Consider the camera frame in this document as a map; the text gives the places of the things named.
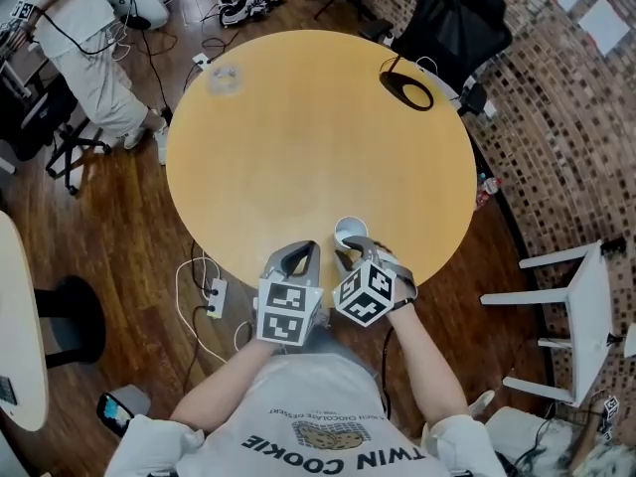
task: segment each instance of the wall tile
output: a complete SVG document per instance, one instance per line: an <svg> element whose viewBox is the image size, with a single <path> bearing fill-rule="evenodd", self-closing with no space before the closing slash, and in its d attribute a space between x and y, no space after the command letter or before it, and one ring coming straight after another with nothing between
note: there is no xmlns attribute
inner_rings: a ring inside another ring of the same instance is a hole
<svg viewBox="0 0 636 477"><path fill-rule="evenodd" d="M416 0L367 0L405 27ZM636 321L636 39L631 30L603 58L577 21L596 0L578 0L565 13L551 0L505 0L513 45L490 62L479 79L498 113L464 117L490 166L504 179L530 255L624 235L626 256L609 260L614 333ZM627 23L636 22L636 0L608 0ZM566 267L540 271L540 285L563 280ZM545 306L555 335L566 335L562 306ZM571 357L554 351L555 379L571 383ZM636 443L636 359L611 350L593 391L621 400L616 433ZM559 415L584 422L579 410Z"/></svg>

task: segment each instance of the person in white pants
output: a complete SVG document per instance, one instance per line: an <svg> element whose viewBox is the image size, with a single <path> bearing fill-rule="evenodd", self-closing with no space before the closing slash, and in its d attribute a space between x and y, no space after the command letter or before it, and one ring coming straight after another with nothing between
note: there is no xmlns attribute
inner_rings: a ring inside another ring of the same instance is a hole
<svg viewBox="0 0 636 477"><path fill-rule="evenodd" d="M149 109L130 91L132 83L112 58L106 27L114 20L106 0L28 0L36 6L28 22L21 23L9 42L17 51L35 30L35 38L44 54L64 76L67 85L86 116L108 134L124 140L126 149L134 148L146 129L154 133L159 162L165 164L168 135L166 120ZM43 17L43 13L87 53Z"/></svg>

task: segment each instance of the white cup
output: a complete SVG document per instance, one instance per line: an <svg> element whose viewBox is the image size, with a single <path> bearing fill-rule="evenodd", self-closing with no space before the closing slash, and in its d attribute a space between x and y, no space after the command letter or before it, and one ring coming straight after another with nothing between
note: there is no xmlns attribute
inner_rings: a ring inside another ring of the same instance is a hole
<svg viewBox="0 0 636 477"><path fill-rule="evenodd" d="M344 239L348 239L349 237L368 236L369 231L367 230L367 225L365 225L365 222L353 216L342 218L338 223L336 223L336 227L334 229L334 243L336 245L336 249L339 250L351 249L343 243Z"/></svg>

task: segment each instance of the table top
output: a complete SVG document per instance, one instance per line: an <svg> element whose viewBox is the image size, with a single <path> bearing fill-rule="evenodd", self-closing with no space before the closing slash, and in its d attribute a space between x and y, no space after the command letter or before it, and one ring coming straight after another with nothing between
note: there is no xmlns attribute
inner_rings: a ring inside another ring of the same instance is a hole
<svg viewBox="0 0 636 477"><path fill-rule="evenodd" d="M40 318L20 234L0 212L0 375L11 380L17 405L0 406L18 425L40 429L49 392Z"/></svg>
<svg viewBox="0 0 636 477"><path fill-rule="evenodd" d="M411 63L396 71L429 87L432 110L413 110L382 86L381 65L394 57L351 35L282 32L237 46L192 83L170 127L168 183L189 232L220 266L256 285L273 251L313 239L331 289L340 282L333 230L345 216L365 221L418 283L455 252L475 203L468 135ZM238 68L241 87L213 94L210 74L223 66Z"/></svg>
<svg viewBox="0 0 636 477"><path fill-rule="evenodd" d="M567 321L572 343L574 406L579 407L609 353L613 333L611 290L601 241L589 251L567 286Z"/></svg>

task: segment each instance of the white t-shirt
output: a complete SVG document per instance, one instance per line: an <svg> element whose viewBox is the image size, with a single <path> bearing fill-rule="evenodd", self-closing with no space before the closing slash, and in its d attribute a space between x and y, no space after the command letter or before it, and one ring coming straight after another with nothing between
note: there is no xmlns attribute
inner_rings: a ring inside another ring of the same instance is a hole
<svg viewBox="0 0 636 477"><path fill-rule="evenodd" d="M424 450L386 419L376 384L358 365L331 354L279 356L207 438L178 422L135 416L106 477L443 477L467 470L505 477L486 428L468 415L442 420L427 440Z"/></svg>
<svg viewBox="0 0 636 477"><path fill-rule="evenodd" d="M40 0L28 1L37 4ZM47 15L78 44L114 20L112 7L106 0L60 0L47 11ZM50 59L75 47L69 39L53 28L46 18L40 18L38 21L35 36Z"/></svg>

